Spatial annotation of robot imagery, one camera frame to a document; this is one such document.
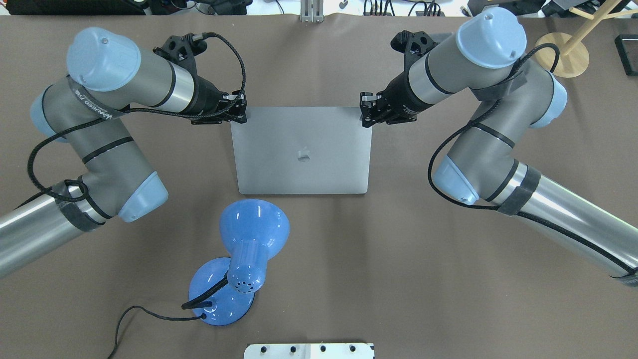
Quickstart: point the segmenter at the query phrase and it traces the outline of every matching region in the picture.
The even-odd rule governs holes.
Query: silver laptop
[[[248,107],[231,123],[241,194],[363,194],[372,129],[358,107]]]

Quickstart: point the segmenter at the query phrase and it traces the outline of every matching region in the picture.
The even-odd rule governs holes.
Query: lamp cord
[[[167,321],[194,321],[197,319],[206,319],[206,314],[202,313],[201,315],[197,316],[197,317],[166,317],[166,316],[161,316],[155,312],[151,312],[150,310],[144,308],[141,305],[132,305],[130,307],[128,307],[120,316],[120,319],[117,321],[117,326],[115,328],[115,344],[113,345],[113,350],[111,350],[111,353],[108,355],[107,359],[112,359],[113,356],[115,355],[115,352],[117,351],[117,348],[119,348],[119,341],[117,339],[117,335],[119,333],[119,327],[120,324],[122,324],[122,319],[124,319],[124,316],[130,312],[131,310],[138,308],[138,309],[142,309],[144,312],[146,312],[147,314],[150,314],[152,316],[154,316],[155,318],[158,319],[163,319],[163,320],[167,320]]]

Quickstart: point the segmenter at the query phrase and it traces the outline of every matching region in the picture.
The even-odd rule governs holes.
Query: black band
[[[527,172],[521,185],[516,187],[512,194],[498,207],[500,213],[513,216],[530,200],[531,195],[536,191],[540,181],[540,172],[534,167],[527,166]]]
[[[505,80],[482,89],[470,89],[478,101],[493,101],[503,98],[519,89],[527,83],[527,73],[530,70],[530,63],[525,63],[523,69],[519,70]]]
[[[494,193],[492,193],[492,195],[490,195],[488,198],[485,199],[487,202],[491,202],[494,200],[494,198],[498,197],[498,195],[501,194],[505,186],[507,186],[507,183],[510,183],[510,180],[512,179],[512,177],[514,177],[514,173],[516,173],[516,169],[518,169],[518,164],[519,162],[515,158],[514,164],[512,165],[512,168],[510,168],[510,172],[507,174],[507,177],[505,177],[503,182],[501,182],[501,185],[498,186],[498,188],[494,191]]]
[[[77,98],[77,100],[82,105],[86,106],[86,108],[95,112],[98,117],[101,117],[103,119],[112,119],[122,117],[126,114],[112,107],[109,107],[95,99],[95,97],[93,97],[93,95],[91,95],[84,86],[75,82],[71,78],[71,75],[67,75],[66,78],[68,79],[69,88],[71,89],[71,92],[73,93],[75,98]]]
[[[97,156],[100,156],[102,153],[104,153],[104,152],[106,152],[106,151],[108,151],[110,149],[113,149],[115,147],[118,147],[121,144],[124,144],[124,143],[127,143],[127,142],[131,142],[131,141],[133,141],[133,138],[131,136],[129,136],[129,137],[123,137],[123,138],[121,138],[121,139],[119,139],[117,141],[113,141],[113,142],[111,142],[109,144],[106,144],[106,145],[96,149],[95,151],[89,153],[88,155],[84,156],[82,158],[82,163],[86,164],[88,161],[96,158]]]
[[[68,188],[66,185],[63,185],[63,188],[56,188],[54,186],[54,190],[57,193],[70,196]],[[60,212],[64,215],[69,223],[73,224],[77,229],[82,232],[92,232],[96,228],[102,225],[102,223],[96,222],[93,218],[89,217],[86,213],[82,212],[80,208],[75,203],[62,201],[60,199],[56,199],[56,205]]]
[[[454,95],[453,92],[444,90],[441,86],[439,86],[436,83],[436,81],[434,81],[434,79],[432,78],[432,74],[430,73],[430,65],[428,63],[428,59],[429,58],[430,58],[430,54],[427,54],[426,55],[426,74],[427,74],[427,78],[430,80],[430,82],[432,83],[434,88],[436,88],[437,90],[441,91],[442,93],[445,93],[446,95]]]
[[[170,65],[170,70],[171,70],[170,89],[168,89],[168,93],[166,94],[166,97],[164,97],[164,99],[162,101],[160,101],[157,105],[153,105],[151,107],[162,106],[173,95],[173,91],[175,91],[175,83],[177,82],[177,76],[175,74],[175,67],[169,61],[167,61],[167,63]]]
[[[490,135],[496,137],[497,139],[503,141],[507,146],[510,146],[511,148],[514,148],[514,146],[516,146],[516,143],[514,143],[514,141],[512,141],[509,137],[507,137],[506,135],[503,135],[502,133],[500,133],[499,131],[491,128],[490,126],[485,126],[482,123],[476,123],[474,125],[474,127],[478,128],[479,130],[483,130],[487,133],[489,133]]]

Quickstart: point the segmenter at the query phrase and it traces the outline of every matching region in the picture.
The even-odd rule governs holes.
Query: black object
[[[486,6],[498,6],[518,16],[537,13],[544,3],[545,0],[468,0],[468,7],[474,16],[482,12]]]
[[[207,114],[218,108],[230,108],[225,113],[209,118],[191,119],[194,125],[218,125],[222,121],[246,122],[246,97],[243,91],[234,91],[233,95],[240,98],[235,100],[228,93],[218,90],[210,81],[197,75],[195,56],[206,51],[208,45],[204,41],[204,35],[193,33],[184,36],[171,36],[162,47],[156,47],[153,52],[166,60],[188,71],[195,81],[194,96],[191,103],[182,112],[183,114]]]
[[[445,13],[441,10],[433,11],[430,15],[428,15],[426,11],[415,11],[414,13],[417,14],[417,16],[445,17]]]
[[[398,33],[390,46],[403,54],[403,72],[395,77],[388,86],[376,95],[361,92],[359,108],[361,109],[362,126],[369,128],[375,123],[386,122],[388,125],[416,121],[416,115],[428,108],[430,104],[421,101],[410,88],[408,72],[410,67],[422,56],[430,52],[438,42],[423,31],[412,33],[403,30]]]
[[[631,0],[621,0],[610,13],[617,13],[622,11]],[[594,14],[598,7],[603,5],[605,0],[551,0],[545,6],[542,7],[543,14],[546,17],[556,14],[558,17],[578,17],[569,11],[574,7],[579,10],[585,11],[589,14]]]
[[[638,35],[618,35],[615,42],[627,76],[638,76]]]
[[[122,324],[122,319],[124,319],[124,316],[126,315],[126,313],[130,312],[132,309],[142,309],[144,312],[146,312],[146,314],[150,314],[152,316],[154,316],[155,318],[158,319],[163,319],[165,321],[194,321],[197,319],[206,319],[206,314],[202,314],[201,316],[198,317],[166,317],[166,316],[161,316],[155,312],[151,312],[150,310],[144,308],[141,305],[132,305],[130,307],[128,307],[123,313],[122,316],[120,316],[120,319],[117,321],[117,326],[115,328],[115,345],[113,345],[113,350],[111,351],[111,353],[108,355],[107,359],[111,359],[113,358],[113,356],[115,355],[115,352],[117,352],[117,348],[119,348],[119,341],[117,339],[117,334],[119,333],[119,326],[120,324]]]
[[[130,0],[9,0],[11,15],[145,15]]]
[[[198,3],[208,4],[212,7],[212,15],[245,15],[246,7],[253,3],[253,0],[197,0]]]

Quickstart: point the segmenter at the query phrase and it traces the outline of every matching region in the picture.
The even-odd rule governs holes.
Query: desk lamp
[[[226,207],[219,231],[231,256],[201,266],[191,280],[189,302],[182,305],[216,326],[234,323],[250,309],[265,282],[268,260],[286,244],[290,224],[274,204],[245,199]]]

